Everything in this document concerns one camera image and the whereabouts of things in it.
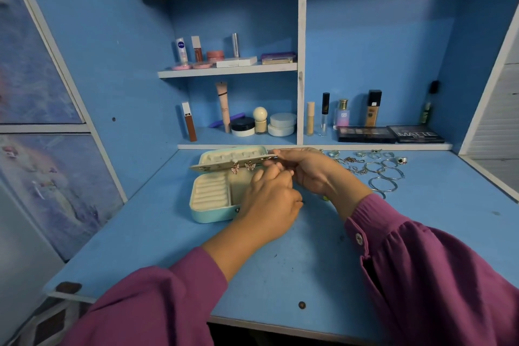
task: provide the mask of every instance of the right hand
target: right hand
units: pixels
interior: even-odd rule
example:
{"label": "right hand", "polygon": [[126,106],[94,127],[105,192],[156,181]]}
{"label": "right hand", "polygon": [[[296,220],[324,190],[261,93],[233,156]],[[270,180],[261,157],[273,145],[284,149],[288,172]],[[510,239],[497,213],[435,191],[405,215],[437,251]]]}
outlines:
{"label": "right hand", "polygon": [[272,152],[278,158],[266,160],[266,167],[281,163],[284,169],[294,171],[299,185],[315,194],[328,195],[332,174],[345,172],[340,164],[315,148],[274,149]]}

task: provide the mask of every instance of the pink compact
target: pink compact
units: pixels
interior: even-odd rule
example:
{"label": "pink compact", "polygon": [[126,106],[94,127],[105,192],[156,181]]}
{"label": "pink compact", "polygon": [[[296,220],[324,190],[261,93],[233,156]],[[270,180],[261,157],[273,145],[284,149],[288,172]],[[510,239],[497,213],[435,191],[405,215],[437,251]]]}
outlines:
{"label": "pink compact", "polygon": [[177,65],[171,68],[172,70],[189,70],[192,69],[191,65]]}
{"label": "pink compact", "polygon": [[194,69],[208,69],[210,67],[213,67],[213,62],[198,62],[193,64]]}
{"label": "pink compact", "polygon": [[225,59],[222,49],[218,51],[207,51],[207,60],[210,62],[223,61]]}

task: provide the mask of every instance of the purple nail file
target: purple nail file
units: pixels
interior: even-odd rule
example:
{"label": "purple nail file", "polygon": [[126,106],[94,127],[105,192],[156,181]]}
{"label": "purple nail file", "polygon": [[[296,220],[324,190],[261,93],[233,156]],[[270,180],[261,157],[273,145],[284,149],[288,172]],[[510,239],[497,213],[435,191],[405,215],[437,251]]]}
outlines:
{"label": "purple nail file", "polygon": [[[245,116],[245,113],[242,112],[242,113],[239,113],[239,114],[236,114],[236,115],[233,115],[230,117],[230,120],[233,121],[235,119],[239,119],[239,118],[243,118]],[[220,120],[220,121],[216,121],[216,122],[213,122],[209,125],[209,127],[218,127],[218,126],[223,126],[224,124],[224,121],[223,120]]]}

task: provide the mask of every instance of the cabinet door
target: cabinet door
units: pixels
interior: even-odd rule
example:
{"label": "cabinet door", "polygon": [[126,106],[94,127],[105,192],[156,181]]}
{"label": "cabinet door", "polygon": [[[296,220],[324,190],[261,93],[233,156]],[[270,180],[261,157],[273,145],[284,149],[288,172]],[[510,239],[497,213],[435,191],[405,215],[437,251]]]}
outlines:
{"label": "cabinet door", "polygon": [[23,0],[0,0],[0,123],[82,123]]}
{"label": "cabinet door", "polygon": [[121,208],[90,135],[0,135],[0,178],[63,260]]}

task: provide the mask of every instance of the jewelry box lid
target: jewelry box lid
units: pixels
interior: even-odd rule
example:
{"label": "jewelry box lid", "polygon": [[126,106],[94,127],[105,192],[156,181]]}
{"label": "jewelry box lid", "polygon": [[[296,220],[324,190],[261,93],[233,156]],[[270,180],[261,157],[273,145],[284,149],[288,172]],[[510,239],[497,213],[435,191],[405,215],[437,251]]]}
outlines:
{"label": "jewelry box lid", "polygon": [[198,172],[224,171],[236,167],[236,164],[245,167],[274,158],[276,155],[269,154],[265,147],[260,145],[218,149],[203,153],[198,164],[190,168]]}

